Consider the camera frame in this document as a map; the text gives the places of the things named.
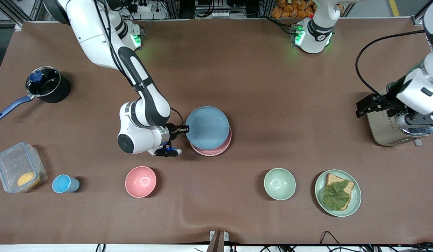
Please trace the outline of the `brown bread slice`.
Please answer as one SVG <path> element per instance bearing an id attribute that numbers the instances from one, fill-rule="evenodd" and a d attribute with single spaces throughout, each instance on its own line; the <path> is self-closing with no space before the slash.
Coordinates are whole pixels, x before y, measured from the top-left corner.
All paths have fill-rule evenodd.
<path id="1" fill-rule="evenodd" d="M 326 185 L 325 185 L 325 187 L 326 187 L 327 185 L 330 185 L 332 182 L 342 181 L 342 180 L 348 180 L 348 179 L 344 179 L 344 178 L 341 178 L 341 177 L 335 176 L 335 175 L 333 175 L 333 174 L 327 174 L 327 180 L 326 180 Z M 349 193 L 349 195 L 351 196 L 351 198 L 352 198 L 352 191 L 353 191 L 353 189 L 354 189 L 354 185 L 355 185 L 355 183 L 352 182 L 352 181 L 350 181 L 350 182 L 349 182 L 349 185 L 344 189 L 345 192 Z M 346 206 L 344 206 L 343 209 L 342 209 L 341 211 L 344 211 L 344 210 L 347 209 L 347 207 L 349 206 L 349 203 L 350 203 L 350 201 L 351 201 L 351 198 L 350 198 L 349 202 L 346 204 Z"/>

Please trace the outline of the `clear plastic container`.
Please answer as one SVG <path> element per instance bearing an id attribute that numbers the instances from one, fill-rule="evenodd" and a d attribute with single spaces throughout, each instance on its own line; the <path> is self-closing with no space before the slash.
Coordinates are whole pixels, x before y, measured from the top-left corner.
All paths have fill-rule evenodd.
<path id="1" fill-rule="evenodd" d="M 33 146 L 20 142 L 0 153 L 0 179 L 5 192 L 13 194 L 30 190 L 18 187 L 18 179 L 28 172 L 40 175 L 37 185 L 47 180 L 47 173 Z"/>

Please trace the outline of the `blue cup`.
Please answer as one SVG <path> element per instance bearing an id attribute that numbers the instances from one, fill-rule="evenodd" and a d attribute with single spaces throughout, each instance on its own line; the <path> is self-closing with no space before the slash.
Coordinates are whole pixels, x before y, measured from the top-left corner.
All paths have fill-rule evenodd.
<path id="1" fill-rule="evenodd" d="M 80 182 L 69 175 L 61 174 L 57 176 L 52 183 L 52 189 L 55 193 L 73 193 L 79 189 Z"/>

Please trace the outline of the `green lettuce leaf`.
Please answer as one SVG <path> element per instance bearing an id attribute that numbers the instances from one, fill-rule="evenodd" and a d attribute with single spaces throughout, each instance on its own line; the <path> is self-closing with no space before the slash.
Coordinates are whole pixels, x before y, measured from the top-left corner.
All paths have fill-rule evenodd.
<path id="1" fill-rule="evenodd" d="M 349 182 L 348 180 L 336 181 L 324 188 L 322 202 L 328 209 L 341 211 L 346 206 L 351 196 L 344 189 L 349 185 Z"/>

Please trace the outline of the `bag of orange buns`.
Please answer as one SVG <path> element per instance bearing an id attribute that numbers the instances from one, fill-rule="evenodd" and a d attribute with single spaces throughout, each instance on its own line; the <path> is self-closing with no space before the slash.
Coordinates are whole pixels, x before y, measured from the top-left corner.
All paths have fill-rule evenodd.
<path id="1" fill-rule="evenodd" d="M 311 18 L 318 6 L 318 3 L 312 0 L 275 0 L 271 17 L 274 19 Z"/>

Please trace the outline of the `white power strip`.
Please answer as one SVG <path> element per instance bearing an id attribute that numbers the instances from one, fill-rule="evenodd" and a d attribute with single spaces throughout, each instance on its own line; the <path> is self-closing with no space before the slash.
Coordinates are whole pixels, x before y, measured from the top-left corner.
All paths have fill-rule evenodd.
<path id="1" fill-rule="evenodd" d="M 152 0 L 128 0 L 126 8 L 130 13 L 151 13 L 153 3 Z"/>

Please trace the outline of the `pink plate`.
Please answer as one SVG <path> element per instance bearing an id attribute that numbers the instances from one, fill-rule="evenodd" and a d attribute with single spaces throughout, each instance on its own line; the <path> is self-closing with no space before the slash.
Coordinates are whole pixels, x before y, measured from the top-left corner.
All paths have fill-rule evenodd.
<path id="1" fill-rule="evenodd" d="M 229 135 L 227 136 L 226 140 L 217 148 L 211 150 L 204 150 L 194 146 L 193 144 L 191 144 L 191 147 L 193 150 L 195 150 L 195 152 L 197 152 L 202 156 L 209 156 L 209 157 L 218 156 L 224 153 L 229 148 L 231 141 L 232 141 L 232 129 L 229 128 Z"/>

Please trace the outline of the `pink bowl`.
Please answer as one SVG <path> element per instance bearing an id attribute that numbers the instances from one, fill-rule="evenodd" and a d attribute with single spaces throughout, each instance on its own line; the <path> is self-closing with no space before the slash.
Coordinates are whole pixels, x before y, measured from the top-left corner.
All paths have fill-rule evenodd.
<path id="1" fill-rule="evenodd" d="M 155 172 L 146 166 L 133 168 L 126 176 L 125 189 L 134 198 L 149 196 L 156 187 Z"/>

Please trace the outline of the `glass lid with blue knob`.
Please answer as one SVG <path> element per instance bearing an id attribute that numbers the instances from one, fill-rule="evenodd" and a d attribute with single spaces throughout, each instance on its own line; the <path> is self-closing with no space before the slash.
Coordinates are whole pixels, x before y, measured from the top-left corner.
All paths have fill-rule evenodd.
<path id="1" fill-rule="evenodd" d="M 33 96 L 46 96 L 58 87 L 61 74 L 54 67 L 39 67 L 32 71 L 25 84 L 29 94 Z"/>

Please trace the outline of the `beige toaster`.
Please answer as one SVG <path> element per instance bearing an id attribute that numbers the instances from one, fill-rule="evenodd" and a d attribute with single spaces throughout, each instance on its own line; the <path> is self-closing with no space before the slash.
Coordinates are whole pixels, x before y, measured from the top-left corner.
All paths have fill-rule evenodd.
<path id="1" fill-rule="evenodd" d="M 368 113 L 367 119 L 375 142 L 381 146 L 398 146 L 414 142 L 421 146 L 421 138 L 433 134 L 433 127 L 400 128 L 395 119 L 405 113 L 386 113 L 387 110 Z M 408 114 L 416 113 L 408 107 Z"/>

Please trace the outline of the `brown table cover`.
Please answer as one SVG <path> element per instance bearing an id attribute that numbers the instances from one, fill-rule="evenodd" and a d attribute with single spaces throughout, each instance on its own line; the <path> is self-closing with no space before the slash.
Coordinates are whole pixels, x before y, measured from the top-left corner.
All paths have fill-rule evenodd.
<path id="1" fill-rule="evenodd" d="M 266 20 L 153 22 L 138 56 L 160 92 L 183 117 L 219 108 L 233 133 L 220 156 L 198 155 L 180 135 L 173 146 L 182 155 L 165 158 L 119 148 L 119 109 L 137 98 L 120 72 L 91 63 L 71 27 L 25 23 L 0 67 L 0 111 L 27 95 L 38 67 L 58 69 L 71 91 L 53 104 L 35 98 L 0 120 L 0 153 L 25 142 L 47 173 L 13 194 L 0 179 L 0 244 L 193 243 L 217 230 L 242 244 L 315 244 L 324 231 L 341 244 L 433 242 L 433 135 L 421 147 L 380 147 L 355 115 L 369 93 L 355 72 L 358 52 L 409 30 L 409 19 L 339 20 L 328 47 L 309 55 Z M 144 198 L 125 189 L 139 166 L 157 179 Z M 274 168 L 296 179 L 287 200 L 264 189 Z M 316 200 L 318 176 L 332 169 L 360 187 L 351 216 L 332 216 Z M 55 193 L 61 174 L 79 189 Z"/>

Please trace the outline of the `yellow food piece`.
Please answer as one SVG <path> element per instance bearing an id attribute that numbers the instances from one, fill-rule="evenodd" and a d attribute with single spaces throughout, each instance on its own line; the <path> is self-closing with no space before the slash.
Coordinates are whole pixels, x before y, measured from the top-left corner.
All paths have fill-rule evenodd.
<path id="1" fill-rule="evenodd" d="M 26 190 L 29 188 L 34 187 L 40 182 L 40 175 L 36 174 L 34 172 L 28 172 L 26 174 L 23 174 L 18 179 L 18 187 L 22 190 Z"/>

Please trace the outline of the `metal table edge bracket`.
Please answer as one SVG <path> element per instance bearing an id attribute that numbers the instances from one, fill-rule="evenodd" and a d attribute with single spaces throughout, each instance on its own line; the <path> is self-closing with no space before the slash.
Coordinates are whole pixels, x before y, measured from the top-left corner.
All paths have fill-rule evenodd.
<path id="1" fill-rule="evenodd" d="M 210 244 L 206 252 L 224 252 L 224 243 L 229 242 L 226 231 L 210 231 Z"/>

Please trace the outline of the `blue plate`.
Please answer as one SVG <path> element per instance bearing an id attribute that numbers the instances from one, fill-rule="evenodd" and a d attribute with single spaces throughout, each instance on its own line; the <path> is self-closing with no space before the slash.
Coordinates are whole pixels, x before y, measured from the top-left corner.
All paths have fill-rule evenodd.
<path id="1" fill-rule="evenodd" d="M 229 120 L 218 108 L 212 106 L 199 107 L 187 117 L 186 125 L 189 142 L 204 150 L 219 147 L 227 139 L 230 131 Z"/>

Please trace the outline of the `green plate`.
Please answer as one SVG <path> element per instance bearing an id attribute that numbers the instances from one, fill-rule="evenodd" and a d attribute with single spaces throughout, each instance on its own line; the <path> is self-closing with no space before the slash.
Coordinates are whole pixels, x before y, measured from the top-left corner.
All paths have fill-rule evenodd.
<path id="1" fill-rule="evenodd" d="M 326 180 L 327 180 L 327 174 L 333 174 L 335 176 L 344 178 L 344 179 L 348 179 L 352 182 L 355 183 L 354 185 L 354 189 L 352 191 L 352 198 L 351 201 L 349 203 L 349 206 L 347 207 L 346 210 L 344 211 L 333 211 L 328 209 L 325 204 L 322 201 L 323 198 L 323 190 L 324 187 L 326 185 Z M 348 174 L 345 171 L 342 170 L 336 170 L 336 169 L 332 169 L 332 170 L 327 170 L 322 172 L 322 174 L 320 174 L 316 180 L 315 183 L 315 187 L 314 187 L 314 193 L 316 196 L 316 200 L 319 203 L 319 205 L 322 207 L 322 209 L 327 212 L 328 214 L 335 216 L 335 217 L 347 217 L 347 216 L 351 216 L 352 214 L 354 214 L 357 209 L 359 209 L 360 204 L 361 204 L 361 200 L 362 200 L 362 194 L 361 194 L 361 190 L 360 187 L 357 183 L 357 181 L 355 180 L 355 178 L 353 176 L 351 176 L 350 174 Z"/>

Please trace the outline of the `green bowl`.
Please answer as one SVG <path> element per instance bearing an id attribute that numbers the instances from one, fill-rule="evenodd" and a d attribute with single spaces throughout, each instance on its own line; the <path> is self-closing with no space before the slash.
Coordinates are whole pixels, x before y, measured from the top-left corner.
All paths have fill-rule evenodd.
<path id="1" fill-rule="evenodd" d="M 266 193 L 279 201 L 291 198 L 296 191 L 294 175 L 284 168 L 269 170 L 263 179 L 263 185 Z"/>

